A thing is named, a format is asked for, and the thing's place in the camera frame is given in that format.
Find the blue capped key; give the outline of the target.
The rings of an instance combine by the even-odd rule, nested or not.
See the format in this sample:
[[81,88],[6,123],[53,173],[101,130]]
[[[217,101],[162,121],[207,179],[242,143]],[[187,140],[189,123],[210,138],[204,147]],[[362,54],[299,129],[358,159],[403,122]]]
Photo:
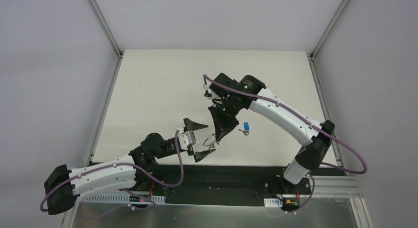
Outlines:
[[249,135],[249,124],[247,122],[243,123],[243,129],[238,129],[240,132],[242,132],[245,136]]

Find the silver keyring with clips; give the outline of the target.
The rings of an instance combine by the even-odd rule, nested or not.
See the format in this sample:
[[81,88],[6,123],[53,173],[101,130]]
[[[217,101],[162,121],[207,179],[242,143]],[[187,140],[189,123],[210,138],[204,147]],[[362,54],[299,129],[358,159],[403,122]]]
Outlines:
[[215,134],[209,135],[203,142],[204,147],[208,147],[209,149],[214,149],[219,142],[216,140]]

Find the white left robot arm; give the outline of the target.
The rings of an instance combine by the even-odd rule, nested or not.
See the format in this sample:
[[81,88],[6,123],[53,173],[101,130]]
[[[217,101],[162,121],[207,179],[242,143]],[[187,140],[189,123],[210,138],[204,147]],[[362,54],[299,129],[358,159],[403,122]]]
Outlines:
[[[167,188],[178,187],[184,180],[181,153],[187,152],[194,157],[195,162],[199,162],[214,151],[209,149],[194,152],[194,132],[208,126],[188,118],[183,122],[184,127],[177,130],[174,137],[164,139],[158,133],[150,133],[138,147],[112,161],[74,169],[69,169],[65,164],[56,167],[44,182],[45,197],[40,203],[40,211],[49,215],[61,214],[82,199],[110,190],[133,187],[140,191],[146,190],[150,186],[150,180]],[[171,155],[177,155],[180,164],[180,179],[174,184],[163,182],[151,174],[158,165],[156,159]]]

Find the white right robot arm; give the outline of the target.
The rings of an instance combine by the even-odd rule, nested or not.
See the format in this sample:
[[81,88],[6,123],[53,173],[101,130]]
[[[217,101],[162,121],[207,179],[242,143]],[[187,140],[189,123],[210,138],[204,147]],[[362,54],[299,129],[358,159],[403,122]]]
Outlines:
[[220,73],[215,79],[203,76],[205,97],[214,123],[214,138],[221,141],[239,124],[236,116],[242,109],[251,110],[289,133],[301,149],[285,169],[280,188],[285,193],[298,189],[301,179],[316,170],[323,161],[335,129],[330,121],[311,119],[280,100],[262,81],[245,75],[240,81]]

